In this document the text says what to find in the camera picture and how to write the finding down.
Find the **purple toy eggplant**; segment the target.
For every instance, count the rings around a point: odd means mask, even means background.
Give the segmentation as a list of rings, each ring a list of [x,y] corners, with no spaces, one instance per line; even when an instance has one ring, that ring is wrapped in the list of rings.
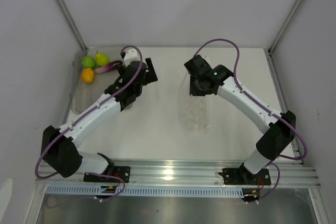
[[[102,67],[95,69],[94,72],[96,74],[102,74],[102,73],[106,73],[110,71],[115,71],[117,70],[119,66],[122,66],[122,65],[123,65],[123,62],[121,60],[116,60],[116,61],[110,62]]]

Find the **clear zip top bag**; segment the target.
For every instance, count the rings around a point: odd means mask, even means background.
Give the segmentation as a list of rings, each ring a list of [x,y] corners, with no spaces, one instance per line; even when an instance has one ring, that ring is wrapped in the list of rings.
[[[177,96],[178,120],[181,127],[193,134],[209,132],[209,101],[207,97],[190,95],[190,75],[185,73]]]

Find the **orange toy lemon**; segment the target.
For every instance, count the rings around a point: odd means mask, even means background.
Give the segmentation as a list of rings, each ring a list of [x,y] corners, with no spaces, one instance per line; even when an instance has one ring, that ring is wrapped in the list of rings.
[[[81,73],[81,79],[86,84],[94,82],[95,72],[92,68],[85,68]]]

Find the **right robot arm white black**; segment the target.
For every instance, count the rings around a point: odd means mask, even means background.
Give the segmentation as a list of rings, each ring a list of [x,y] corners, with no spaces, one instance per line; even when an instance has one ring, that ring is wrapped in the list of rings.
[[[240,168],[240,179],[251,184],[259,172],[277,159],[295,137],[296,116],[287,111],[272,110],[261,99],[248,94],[234,79],[234,73],[223,65],[212,68],[200,55],[184,64],[190,75],[190,94],[193,96],[217,95],[228,101],[247,116],[260,130],[262,137],[252,154]]]

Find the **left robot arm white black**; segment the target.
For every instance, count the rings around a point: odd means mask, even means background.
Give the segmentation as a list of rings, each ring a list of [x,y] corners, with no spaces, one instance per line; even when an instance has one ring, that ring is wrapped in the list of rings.
[[[102,182],[113,178],[110,158],[101,153],[83,153],[78,148],[100,124],[129,107],[141,95],[143,86],[157,81],[151,58],[145,62],[133,61],[121,67],[119,74],[100,98],[73,122],[58,128],[49,126],[43,131],[41,155],[56,174],[68,178],[76,172],[95,173]]]

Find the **yellow-green toy pear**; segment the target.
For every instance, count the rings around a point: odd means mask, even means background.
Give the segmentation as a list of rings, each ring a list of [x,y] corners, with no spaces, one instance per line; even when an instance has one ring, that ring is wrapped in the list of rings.
[[[110,63],[109,57],[97,50],[96,51],[96,65],[98,67],[103,67],[109,63]]]

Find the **green toy fruit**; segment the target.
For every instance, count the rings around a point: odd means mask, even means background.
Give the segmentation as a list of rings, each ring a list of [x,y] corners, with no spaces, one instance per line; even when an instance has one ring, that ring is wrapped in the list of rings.
[[[82,65],[83,68],[94,69],[95,66],[96,66],[96,62],[91,56],[86,55],[86,56],[83,57],[83,59],[81,61],[81,65]]]

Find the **left aluminium frame post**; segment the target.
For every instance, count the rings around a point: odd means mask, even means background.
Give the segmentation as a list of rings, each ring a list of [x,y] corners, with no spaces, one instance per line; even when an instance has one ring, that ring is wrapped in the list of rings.
[[[65,3],[64,0],[54,0],[56,5],[58,6],[59,10],[60,10],[60,13],[62,14],[64,20],[65,20],[65,23],[66,25],[69,27],[72,35],[74,36],[77,44],[79,45],[79,47],[82,49],[82,50],[85,50],[87,49],[86,45],[85,45],[85,42],[76,26],[76,23]]]

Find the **aluminium frame post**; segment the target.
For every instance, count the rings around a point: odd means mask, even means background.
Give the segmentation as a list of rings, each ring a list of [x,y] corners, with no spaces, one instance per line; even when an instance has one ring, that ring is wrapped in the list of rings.
[[[283,40],[284,36],[290,29],[292,23],[296,19],[297,15],[299,14],[300,10],[302,9],[303,5],[305,4],[306,0],[295,0],[289,13],[287,14],[285,20],[283,21],[279,31],[277,32],[273,42],[271,43],[268,53],[270,56],[275,52],[281,41]]]
[[[60,13],[62,14],[64,20],[65,20],[65,23],[66,25],[69,27],[72,35],[74,36],[77,44],[79,45],[79,47],[82,49],[82,50],[85,50],[87,49],[86,45],[85,45],[85,42],[76,26],[76,23],[65,3],[64,0],[54,0],[56,5],[58,6],[59,10],[60,10]]]

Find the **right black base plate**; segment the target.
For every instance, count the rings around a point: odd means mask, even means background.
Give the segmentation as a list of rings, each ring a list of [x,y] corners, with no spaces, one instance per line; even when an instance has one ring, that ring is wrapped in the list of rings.
[[[242,168],[223,168],[218,175],[223,178],[225,185],[257,186],[259,182],[261,185],[271,185],[269,170],[266,168],[257,174],[252,174]]]

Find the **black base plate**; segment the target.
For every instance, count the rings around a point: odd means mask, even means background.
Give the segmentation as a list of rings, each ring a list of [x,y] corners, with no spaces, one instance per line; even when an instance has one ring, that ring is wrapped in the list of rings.
[[[107,169],[102,173],[103,175],[109,177],[101,177],[98,175],[93,175],[91,173],[85,173],[83,181],[92,183],[120,183],[118,179],[110,178],[110,176],[120,178],[125,183],[129,182],[131,173],[130,166],[111,166],[109,165]]]
[[[257,186],[259,182],[261,185],[271,185],[269,170],[266,168],[257,174],[252,174],[242,168],[223,168],[218,175],[223,178],[225,185]]]

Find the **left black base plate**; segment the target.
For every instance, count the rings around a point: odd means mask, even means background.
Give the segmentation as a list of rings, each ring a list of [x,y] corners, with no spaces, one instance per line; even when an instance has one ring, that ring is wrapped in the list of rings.
[[[120,178],[125,183],[129,182],[131,173],[130,166],[111,166],[109,165],[107,169],[102,173],[103,175],[109,177],[101,177],[98,175],[93,175],[91,173],[85,173],[83,181],[92,183],[120,183],[118,179],[110,178],[110,176]]]

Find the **aluminium mounting rail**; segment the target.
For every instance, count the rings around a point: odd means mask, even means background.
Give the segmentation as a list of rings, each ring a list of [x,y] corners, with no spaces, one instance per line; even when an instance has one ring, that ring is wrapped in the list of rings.
[[[117,159],[117,166],[130,167],[128,185],[215,187],[224,184],[219,172],[238,168],[242,161],[176,161]],[[315,168],[292,162],[277,162],[280,169],[279,188],[320,188]]]

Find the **right aluminium frame post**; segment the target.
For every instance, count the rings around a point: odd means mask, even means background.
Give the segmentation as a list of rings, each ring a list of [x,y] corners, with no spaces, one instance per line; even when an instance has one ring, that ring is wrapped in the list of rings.
[[[279,31],[277,32],[273,42],[271,43],[268,53],[270,56],[275,52],[281,41],[283,40],[284,36],[290,29],[292,23],[296,19],[297,15],[299,14],[300,10],[302,9],[303,5],[305,4],[306,0],[295,0],[289,13],[287,14],[285,20],[283,21]]]

